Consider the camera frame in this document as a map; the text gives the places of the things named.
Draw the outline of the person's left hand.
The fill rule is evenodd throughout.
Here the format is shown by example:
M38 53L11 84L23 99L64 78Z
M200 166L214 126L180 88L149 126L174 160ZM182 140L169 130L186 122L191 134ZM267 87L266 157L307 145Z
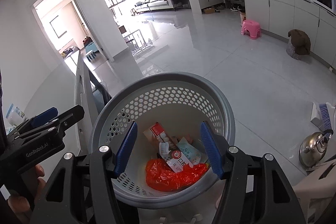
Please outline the person's left hand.
M33 193L35 194L34 198L32 193L29 190L25 190L21 193L11 194L7 199L7 203L10 209L13 211L20 223L30 223L31 220L31 204L30 201L34 201L34 204L38 201L43 188L46 186L46 181L43 179L45 176L45 171L40 164L37 164L34 168L35 178L36 178L36 189Z

